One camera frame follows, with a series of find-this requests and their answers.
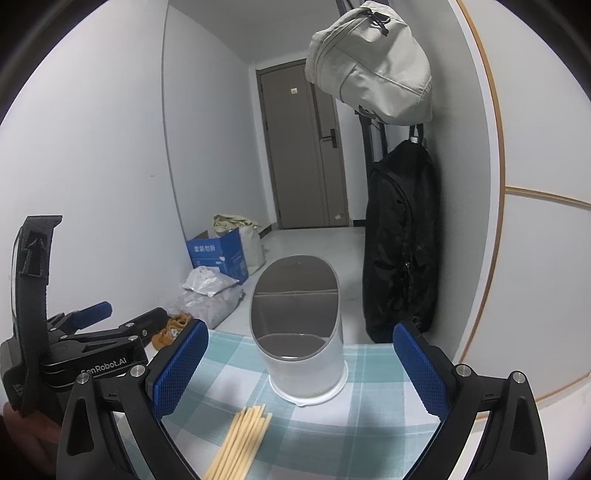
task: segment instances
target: door lock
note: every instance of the door lock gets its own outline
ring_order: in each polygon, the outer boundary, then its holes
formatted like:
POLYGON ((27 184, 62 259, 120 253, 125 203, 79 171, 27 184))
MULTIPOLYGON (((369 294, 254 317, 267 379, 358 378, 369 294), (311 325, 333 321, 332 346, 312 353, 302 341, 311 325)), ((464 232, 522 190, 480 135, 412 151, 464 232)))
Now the door lock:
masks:
POLYGON ((321 137, 321 140, 332 140, 333 148, 339 148, 339 144, 336 141, 336 130, 330 129, 330 135, 328 137, 321 137))

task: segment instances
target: plastic bag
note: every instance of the plastic bag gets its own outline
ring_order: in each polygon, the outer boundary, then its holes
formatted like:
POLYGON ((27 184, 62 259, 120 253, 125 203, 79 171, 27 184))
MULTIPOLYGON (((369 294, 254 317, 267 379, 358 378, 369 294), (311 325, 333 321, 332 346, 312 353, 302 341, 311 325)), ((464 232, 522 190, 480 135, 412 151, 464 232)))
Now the plastic bag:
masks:
POLYGON ((174 302, 166 305, 165 309, 169 315, 180 312, 189 313, 193 318, 204 321, 207 328, 214 329, 236 310, 242 294, 243 289, 238 285, 223 290, 213 298, 187 291, 174 302))
POLYGON ((246 261, 248 274, 252 275, 265 264, 265 252, 262 249, 261 236, 256 231, 257 223, 240 215, 216 215, 213 227, 217 234, 240 230, 240 240, 246 261))
POLYGON ((241 226, 240 241, 242 242, 248 275, 252 275, 265 264, 265 252, 262 249, 261 236, 254 225, 241 226))
POLYGON ((187 277, 187 281, 184 283, 183 288, 185 290, 192 290, 200 293, 201 295, 207 295, 213 297, 217 293, 225 290, 226 288, 236 285, 238 280, 235 278, 228 277, 223 273, 220 273, 218 267, 197 267, 191 270, 191 273, 187 277))

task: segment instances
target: cardboard box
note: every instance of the cardboard box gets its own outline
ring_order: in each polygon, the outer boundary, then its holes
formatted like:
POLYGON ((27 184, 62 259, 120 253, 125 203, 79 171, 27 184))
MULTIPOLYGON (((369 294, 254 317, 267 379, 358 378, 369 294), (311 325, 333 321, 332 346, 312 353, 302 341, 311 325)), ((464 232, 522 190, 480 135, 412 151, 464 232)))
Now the cardboard box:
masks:
POLYGON ((219 267, 220 272, 235 278, 242 285, 248 278, 246 261, 238 228, 221 237, 209 238, 208 232, 187 242, 193 268, 219 267))

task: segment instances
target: floor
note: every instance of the floor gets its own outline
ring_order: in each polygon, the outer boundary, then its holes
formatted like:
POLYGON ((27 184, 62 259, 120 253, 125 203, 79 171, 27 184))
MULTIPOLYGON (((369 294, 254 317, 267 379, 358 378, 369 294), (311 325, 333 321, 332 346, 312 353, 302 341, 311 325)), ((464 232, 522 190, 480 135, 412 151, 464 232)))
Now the floor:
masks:
POLYGON ((339 278, 345 343, 373 343, 365 333, 361 300, 363 235, 363 228, 272 231, 262 240, 267 263, 245 282, 246 296, 238 308, 216 330, 250 336, 252 293, 263 270, 282 257, 316 255, 329 262, 339 278))

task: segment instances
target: door panel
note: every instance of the door panel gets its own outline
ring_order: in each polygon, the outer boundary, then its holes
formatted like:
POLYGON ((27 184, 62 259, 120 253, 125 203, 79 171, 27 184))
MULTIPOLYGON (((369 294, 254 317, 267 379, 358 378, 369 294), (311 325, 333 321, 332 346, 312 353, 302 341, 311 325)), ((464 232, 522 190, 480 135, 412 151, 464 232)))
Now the door panel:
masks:
POLYGON ((328 221, 330 226, 346 226, 347 192, 345 187, 345 172, 341 155, 341 142, 338 135, 338 125, 335 115, 335 105, 328 93, 311 86, 314 90, 317 106, 317 118, 320 130, 320 152, 324 172, 324 188, 328 206, 328 221))
POLYGON ((261 87, 281 227, 327 226, 316 122, 304 66, 264 73, 261 87))

